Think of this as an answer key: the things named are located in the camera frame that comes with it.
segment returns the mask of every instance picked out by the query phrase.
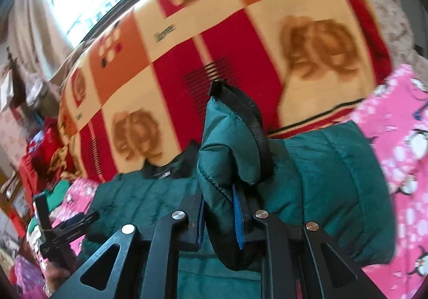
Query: hand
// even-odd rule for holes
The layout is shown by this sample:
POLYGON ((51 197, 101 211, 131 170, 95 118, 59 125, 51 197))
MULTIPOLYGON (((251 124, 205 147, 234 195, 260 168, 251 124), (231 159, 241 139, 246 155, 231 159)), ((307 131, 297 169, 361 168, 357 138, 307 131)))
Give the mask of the hand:
POLYGON ((46 271, 44 273, 46 277, 46 285, 52 293, 56 290, 71 276, 71 272, 67 269, 60 268, 55 263, 48 261, 46 264, 46 271))

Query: metal bolt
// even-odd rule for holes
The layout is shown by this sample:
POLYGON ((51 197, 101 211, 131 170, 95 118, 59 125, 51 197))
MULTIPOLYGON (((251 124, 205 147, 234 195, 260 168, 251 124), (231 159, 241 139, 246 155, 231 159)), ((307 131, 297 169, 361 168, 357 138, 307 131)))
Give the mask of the metal bolt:
POLYGON ((183 219, 185 216, 186 216, 186 214, 185 214, 183 211, 175 211, 175 212, 173 212, 173 214, 172 214, 172 217, 173 217, 175 220, 183 219))
POLYGON ((122 226, 123 234, 132 234, 134 230, 135 230, 135 226, 133 226, 132 224, 126 224, 122 226))
POLYGON ((319 229, 319 225, 315 222, 307 222, 306 223, 306 229, 309 231, 317 231, 319 229))
POLYGON ((264 209, 259 209, 255 212, 255 216, 259 219, 265 219, 267 218, 269 213, 265 211, 264 209))

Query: black metal bracket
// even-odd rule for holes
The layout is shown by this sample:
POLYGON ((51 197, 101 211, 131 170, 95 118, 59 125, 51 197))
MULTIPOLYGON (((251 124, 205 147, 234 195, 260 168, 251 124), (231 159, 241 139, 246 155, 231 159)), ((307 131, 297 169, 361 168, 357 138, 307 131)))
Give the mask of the black metal bracket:
POLYGON ((107 240, 52 296, 91 299, 176 299, 179 251, 198 251, 204 232, 203 198, 138 230, 127 224, 107 240))
POLYGON ((98 212, 95 211, 88 216, 79 213, 52 228, 45 192, 37 194, 33 198, 33 203, 36 219, 44 236, 44 243, 40 245, 40 253, 44 258, 55 262, 60 267, 72 270, 76 256, 70 248, 70 243, 86 234, 89 226, 99 218, 98 212))
POLYGON ((243 184, 234 190, 245 242, 262 243, 262 299, 386 299, 369 277, 315 222, 284 223, 260 208, 243 184))

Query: green cloth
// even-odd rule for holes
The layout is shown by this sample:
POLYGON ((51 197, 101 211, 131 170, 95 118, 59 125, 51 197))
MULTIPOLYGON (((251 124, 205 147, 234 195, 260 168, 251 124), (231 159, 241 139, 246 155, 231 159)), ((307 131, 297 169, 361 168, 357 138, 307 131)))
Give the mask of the green cloth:
MULTIPOLYGON (((46 194, 46 200, 48 202, 49 213, 51 213, 55 208, 57 208, 63 203, 68 188, 70 188, 70 182, 66 179, 63 179, 57 183, 57 185, 55 186, 55 188, 53 188, 52 191, 49 191, 48 189, 44 190, 46 194)), ((36 217, 31 218, 28 224, 28 232, 30 234, 34 231, 36 225, 36 217)))
MULTIPOLYGON (((145 179, 141 171, 134 171, 99 185, 88 213, 98 210, 100 219, 89 227, 78 263, 86 261, 123 225, 132 223, 142 228, 177 210, 184 196, 194 194, 196 185, 196 168, 190 178, 145 179)), ((259 299, 260 275, 227 269, 214 253, 205 231, 199 252, 180 253, 178 298, 235 298, 231 293, 259 299)))
POLYGON ((227 267, 242 270, 258 263, 256 257, 243 257, 237 247, 232 184, 239 179, 255 189, 262 208, 283 221, 317 222, 361 266, 391 260, 392 204, 382 170, 355 123, 269 139, 268 144, 275 170, 259 182, 260 158, 253 135, 226 105, 211 98, 198 178, 209 237, 227 267))

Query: pink cloth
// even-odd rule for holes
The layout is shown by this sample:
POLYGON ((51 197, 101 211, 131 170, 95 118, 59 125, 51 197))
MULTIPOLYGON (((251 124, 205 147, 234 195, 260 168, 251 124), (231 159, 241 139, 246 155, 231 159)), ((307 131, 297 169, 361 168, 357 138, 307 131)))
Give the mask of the pink cloth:
POLYGON ((43 289, 44 286, 44 277, 39 268, 35 267, 24 257, 18 255, 15 259, 14 269, 16 285, 20 288, 21 297, 27 298, 29 295, 33 295, 32 297, 34 298, 46 297, 43 291, 41 291, 42 294, 39 295, 40 289, 43 289))
POLYGON ((395 255, 366 274, 388 299, 410 299, 428 275, 428 89, 402 65, 350 114, 371 142, 395 210, 395 255))
MULTIPOLYGON (((95 192, 97 191, 98 183, 88 178, 78 178, 67 190, 64 197, 63 203, 60 206, 60 212, 57 215, 55 221, 52 223, 52 227, 57 226, 59 223, 74 217, 76 214, 83 212, 86 213, 91 206, 91 202, 94 199, 95 192)), ((82 249, 82 241, 85 236, 78 238, 70 244, 71 249, 74 251, 76 256, 79 255, 82 249)), ((39 261, 40 268, 44 273, 46 269, 47 260, 43 259, 40 252, 35 252, 37 260, 39 261)))

